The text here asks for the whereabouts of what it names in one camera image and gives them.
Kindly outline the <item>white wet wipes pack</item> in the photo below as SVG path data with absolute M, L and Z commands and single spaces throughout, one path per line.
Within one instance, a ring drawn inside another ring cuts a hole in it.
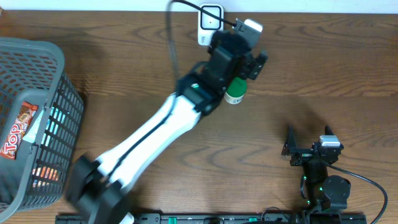
M 40 112 L 40 114 L 38 115 L 37 119 L 36 119 L 35 122 L 33 123 L 33 127 L 31 128 L 31 130 L 30 130 L 30 132 L 29 132 L 29 133 L 30 133 L 30 140 L 31 140 L 31 143 L 34 143 L 34 142 L 35 142 L 37 133 L 39 132 L 40 123 L 41 123 L 43 114 L 44 114 L 44 110 L 42 110 L 42 111 Z

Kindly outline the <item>orange snack packet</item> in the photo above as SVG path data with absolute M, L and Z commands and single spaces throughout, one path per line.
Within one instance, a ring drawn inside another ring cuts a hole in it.
M 47 180 L 59 180 L 59 173 L 58 170 L 49 167 L 38 167 L 32 169 L 32 176 L 34 177 L 32 188 L 40 188 L 40 187 L 47 187 L 50 185 L 50 182 L 46 182 L 43 180 L 38 180 L 36 177 L 44 178 Z

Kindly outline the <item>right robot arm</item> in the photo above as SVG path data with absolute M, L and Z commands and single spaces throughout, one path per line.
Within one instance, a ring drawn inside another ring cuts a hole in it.
M 318 212 L 340 212 L 347 209 L 351 183 L 338 175 L 329 175 L 328 166 L 338 161 L 344 149 L 329 126 L 310 148 L 298 147 L 294 130 L 289 127 L 281 154 L 290 157 L 291 166 L 303 168 L 302 197 Z

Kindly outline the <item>green lid jar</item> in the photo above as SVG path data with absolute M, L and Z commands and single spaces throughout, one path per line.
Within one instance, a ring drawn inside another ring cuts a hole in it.
M 232 105 L 239 104 L 246 94 L 247 87 L 246 80 L 239 77 L 234 78 L 224 94 L 225 101 Z

